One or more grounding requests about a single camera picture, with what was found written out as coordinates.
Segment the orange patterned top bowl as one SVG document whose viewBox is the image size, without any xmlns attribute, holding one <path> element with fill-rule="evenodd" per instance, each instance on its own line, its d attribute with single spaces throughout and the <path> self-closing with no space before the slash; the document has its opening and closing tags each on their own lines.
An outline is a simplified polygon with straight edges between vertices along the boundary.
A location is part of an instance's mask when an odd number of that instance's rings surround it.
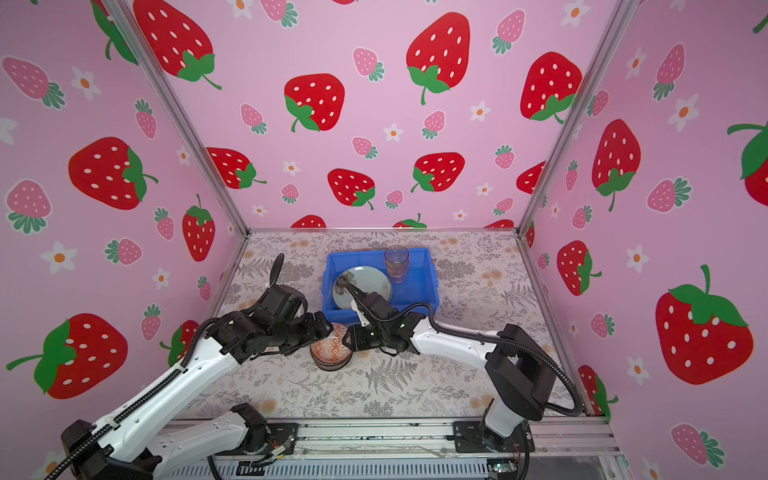
<svg viewBox="0 0 768 480">
<path fill-rule="evenodd" d="M 352 351 L 342 342 L 347 333 L 347 327 L 338 323 L 333 323 L 333 326 L 334 331 L 328 338 L 318 341 L 310 347 L 310 352 L 313 351 L 325 361 L 342 360 L 352 354 Z"/>
</svg>

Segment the green flower plate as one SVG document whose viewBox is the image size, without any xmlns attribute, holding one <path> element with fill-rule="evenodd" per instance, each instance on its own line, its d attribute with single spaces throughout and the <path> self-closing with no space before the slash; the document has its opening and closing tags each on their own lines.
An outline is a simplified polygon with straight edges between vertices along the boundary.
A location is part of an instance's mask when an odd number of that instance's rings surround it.
<svg viewBox="0 0 768 480">
<path fill-rule="evenodd" d="M 332 299 L 340 310 L 350 310 L 353 300 L 349 290 L 340 283 L 341 280 L 346 280 L 365 294 L 378 293 L 386 300 L 392 298 L 392 283 L 381 270 L 372 266 L 357 266 L 342 272 L 332 286 Z"/>
</svg>

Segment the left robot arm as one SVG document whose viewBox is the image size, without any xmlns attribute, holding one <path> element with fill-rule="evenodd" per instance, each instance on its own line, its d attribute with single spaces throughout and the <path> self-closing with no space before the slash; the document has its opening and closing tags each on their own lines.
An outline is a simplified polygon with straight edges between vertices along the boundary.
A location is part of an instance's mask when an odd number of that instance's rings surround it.
<svg viewBox="0 0 768 480">
<path fill-rule="evenodd" d="M 78 420 L 61 435 L 66 457 L 50 473 L 77 479 L 160 479 L 220 453 L 246 453 L 262 462 L 285 450 L 250 404 L 176 432 L 163 428 L 200 393 L 242 364 L 267 354 L 290 355 L 327 338 L 322 313 L 286 319 L 235 311 L 205 321 L 182 358 L 123 406 L 94 423 Z"/>
</svg>

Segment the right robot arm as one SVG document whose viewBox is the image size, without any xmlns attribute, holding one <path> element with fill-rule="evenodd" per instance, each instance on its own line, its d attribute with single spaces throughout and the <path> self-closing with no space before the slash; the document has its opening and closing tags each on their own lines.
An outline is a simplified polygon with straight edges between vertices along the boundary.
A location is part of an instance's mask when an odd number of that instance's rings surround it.
<svg viewBox="0 0 768 480">
<path fill-rule="evenodd" d="M 380 350 L 396 356 L 411 352 L 445 357 L 484 372 L 495 389 L 470 444 L 481 450 L 508 451 L 523 424 L 544 416 L 559 366 L 520 327 L 472 332 L 450 329 L 421 313 L 352 326 L 342 343 L 353 352 Z"/>
</svg>

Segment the blue plastic bin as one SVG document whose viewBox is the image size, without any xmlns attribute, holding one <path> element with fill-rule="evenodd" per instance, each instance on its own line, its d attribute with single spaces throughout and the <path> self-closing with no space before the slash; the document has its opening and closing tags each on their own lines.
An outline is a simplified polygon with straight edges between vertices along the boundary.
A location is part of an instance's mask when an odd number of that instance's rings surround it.
<svg viewBox="0 0 768 480">
<path fill-rule="evenodd" d="M 337 277 L 345 270 L 357 266 L 375 267 L 389 278 L 393 286 L 393 294 L 387 301 L 394 308 L 403 309 L 414 303 L 427 302 L 434 310 L 438 309 L 440 299 L 437 271 L 429 249 L 409 250 L 409 268 L 402 283 L 394 283 L 388 276 L 384 250 L 331 253 L 327 257 L 323 275 L 321 310 L 332 323 L 348 325 L 358 322 L 358 316 L 352 309 L 340 310 L 335 306 L 331 294 Z"/>
</svg>

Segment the dark striped bottom bowl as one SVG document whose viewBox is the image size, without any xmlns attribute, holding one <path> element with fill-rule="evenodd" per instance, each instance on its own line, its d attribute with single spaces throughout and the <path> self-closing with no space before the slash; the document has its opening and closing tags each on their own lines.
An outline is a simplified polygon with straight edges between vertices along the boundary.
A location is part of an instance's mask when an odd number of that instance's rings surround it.
<svg viewBox="0 0 768 480">
<path fill-rule="evenodd" d="M 314 361 L 315 365 L 322 371 L 326 372 L 333 372 L 341 370 L 342 368 L 346 367 L 350 361 L 353 358 L 353 355 L 350 354 L 343 358 L 342 360 L 336 360 L 336 361 L 325 361 L 321 359 L 319 356 L 317 356 L 313 351 L 310 352 L 311 358 Z"/>
</svg>

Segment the green lit circuit board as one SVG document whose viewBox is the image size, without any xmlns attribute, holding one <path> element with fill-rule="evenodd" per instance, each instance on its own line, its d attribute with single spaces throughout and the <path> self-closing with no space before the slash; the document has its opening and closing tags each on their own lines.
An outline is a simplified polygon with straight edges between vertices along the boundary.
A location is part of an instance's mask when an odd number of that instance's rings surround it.
<svg viewBox="0 0 768 480">
<path fill-rule="evenodd" d="M 489 459 L 487 461 L 488 479 L 515 479 L 517 464 L 510 459 Z"/>
</svg>

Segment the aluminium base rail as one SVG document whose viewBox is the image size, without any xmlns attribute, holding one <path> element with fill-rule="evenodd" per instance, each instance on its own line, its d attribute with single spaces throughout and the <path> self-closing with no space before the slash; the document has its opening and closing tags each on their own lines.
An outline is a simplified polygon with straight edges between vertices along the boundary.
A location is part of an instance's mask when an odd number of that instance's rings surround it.
<svg viewBox="0 0 768 480">
<path fill-rule="evenodd" d="M 160 457 L 161 478 L 212 455 L 265 455 L 283 446 L 298 459 L 506 454 L 600 457 L 611 479 L 627 479 L 629 468 L 608 424 L 597 417 L 545 417 L 522 422 L 501 437 L 479 418 L 297 419 L 271 423 L 254 411 L 228 411 L 189 425 L 147 416 L 111 423 L 99 442 L 112 458 L 131 462 L 142 453 Z"/>
</svg>

